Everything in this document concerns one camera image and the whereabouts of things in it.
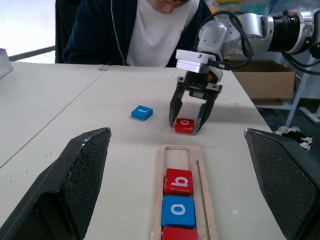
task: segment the blue block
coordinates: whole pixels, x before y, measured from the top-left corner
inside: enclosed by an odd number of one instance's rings
[[[193,229],[196,225],[193,198],[189,196],[164,196],[161,222],[163,227]]]
[[[153,113],[154,111],[151,108],[139,105],[135,110],[132,111],[131,117],[145,121],[150,118]]]

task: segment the red block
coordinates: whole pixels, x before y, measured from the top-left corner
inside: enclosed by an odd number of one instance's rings
[[[198,240],[198,232],[193,229],[166,226],[162,240]]]
[[[195,121],[188,118],[178,118],[176,120],[175,131],[177,133],[192,134]]]
[[[164,194],[191,196],[193,192],[192,172],[168,168],[164,179]]]

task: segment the white shirt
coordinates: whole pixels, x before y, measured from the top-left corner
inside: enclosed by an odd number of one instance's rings
[[[127,64],[165,67],[181,33],[197,12],[200,0],[190,0],[171,14],[155,11],[148,0],[138,0]]]

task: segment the wooden tray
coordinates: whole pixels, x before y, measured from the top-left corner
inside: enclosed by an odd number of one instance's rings
[[[156,157],[151,240],[162,237],[162,202],[167,168],[192,171],[193,200],[198,240],[217,240],[214,210],[209,194],[203,154],[197,146],[163,145]]]

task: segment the person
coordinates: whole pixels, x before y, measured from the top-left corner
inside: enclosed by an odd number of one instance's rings
[[[175,67],[211,12],[204,0],[82,0],[65,63]]]

